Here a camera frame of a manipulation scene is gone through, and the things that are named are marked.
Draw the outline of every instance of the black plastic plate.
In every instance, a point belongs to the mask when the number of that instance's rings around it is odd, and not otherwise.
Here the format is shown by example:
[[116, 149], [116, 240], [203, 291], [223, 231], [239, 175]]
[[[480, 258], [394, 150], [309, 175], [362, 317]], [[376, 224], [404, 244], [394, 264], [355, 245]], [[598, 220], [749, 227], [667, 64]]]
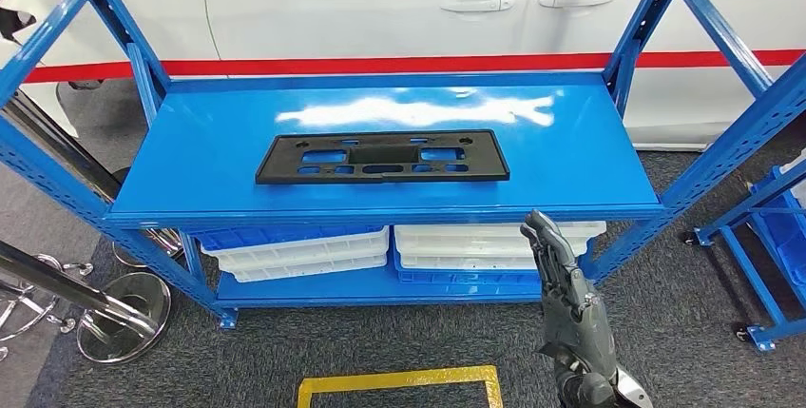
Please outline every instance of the black plastic plate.
[[255, 175], [259, 185], [508, 179], [488, 129], [279, 135]]

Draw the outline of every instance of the blue rolling cart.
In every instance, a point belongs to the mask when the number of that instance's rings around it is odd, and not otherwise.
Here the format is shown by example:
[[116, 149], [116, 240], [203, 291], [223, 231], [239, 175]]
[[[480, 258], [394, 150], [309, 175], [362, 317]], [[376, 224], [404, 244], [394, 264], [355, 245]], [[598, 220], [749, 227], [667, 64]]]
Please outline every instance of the blue rolling cart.
[[[535, 300], [536, 289], [401, 284], [391, 265], [321, 276], [316, 288], [304, 279], [238, 283], [224, 274], [212, 290], [186, 233], [188, 270], [137, 229], [507, 223], [532, 208], [559, 221], [635, 221], [603, 254], [583, 257], [586, 274], [600, 281], [806, 104], [806, 59], [773, 83], [708, 0], [683, 1], [756, 101], [661, 194], [650, 186], [622, 117], [638, 54], [671, 0], [641, 0], [599, 72], [230, 80], [172, 80], [121, 0], [63, 0], [0, 73], [0, 102], [89, 2], [131, 60], [150, 129], [112, 205], [6, 120], [0, 120], [0, 160], [220, 317], [224, 327], [233, 327], [244, 307]], [[508, 181], [255, 184], [255, 170], [277, 134], [476, 128], [495, 131]]]
[[772, 327], [753, 324], [737, 331], [740, 339], [751, 340], [760, 351], [774, 350], [774, 340], [806, 333], [806, 318], [786, 319], [734, 229], [750, 224], [797, 300], [806, 308], [806, 210], [790, 192], [792, 186], [804, 179], [806, 161], [783, 174], [775, 166], [767, 178], [751, 188], [750, 197], [713, 223], [695, 229], [697, 241], [702, 245], [711, 245], [714, 237], [722, 236], [773, 320]]

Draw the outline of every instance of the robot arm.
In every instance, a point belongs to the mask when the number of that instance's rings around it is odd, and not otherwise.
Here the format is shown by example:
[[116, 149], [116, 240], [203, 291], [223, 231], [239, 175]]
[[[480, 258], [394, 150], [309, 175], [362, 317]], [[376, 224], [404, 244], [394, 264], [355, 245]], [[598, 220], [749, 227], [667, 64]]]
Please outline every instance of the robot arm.
[[566, 408], [652, 408], [649, 396], [618, 363], [605, 305], [576, 263], [555, 222], [539, 211], [521, 225], [543, 284], [546, 345]]

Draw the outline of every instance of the car door handle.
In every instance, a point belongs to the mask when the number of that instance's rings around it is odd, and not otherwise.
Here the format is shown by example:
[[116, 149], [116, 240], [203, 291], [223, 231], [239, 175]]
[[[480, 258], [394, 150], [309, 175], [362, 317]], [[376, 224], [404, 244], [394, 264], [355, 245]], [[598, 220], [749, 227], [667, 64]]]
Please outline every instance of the car door handle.
[[537, 0], [543, 7], [562, 9], [565, 7], [592, 7], [607, 4], [612, 0]]
[[457, 13], [480, 13], [485, 11], [509, 10], [515, 5], [513, 0], [450, 1], [439, 6], [442, 10]]

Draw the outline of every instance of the shelf top surface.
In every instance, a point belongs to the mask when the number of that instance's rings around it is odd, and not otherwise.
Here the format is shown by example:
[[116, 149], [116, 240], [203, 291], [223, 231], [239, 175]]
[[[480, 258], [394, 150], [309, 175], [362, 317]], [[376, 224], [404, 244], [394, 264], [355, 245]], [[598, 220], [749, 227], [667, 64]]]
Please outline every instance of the shelf top surface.
[[[597, 210], [660, 209], [599, 75], [565, 76], [562, 82], [557, 74], [531, 73], [179, 82], [106, 218], [189, 228], [345, 219], [495, 222], [531, 208], [563, 210], [561, 219], [604, 219]], [[276, 135], [451, 129], [492, 129], [510, 179], [255, 183]]]

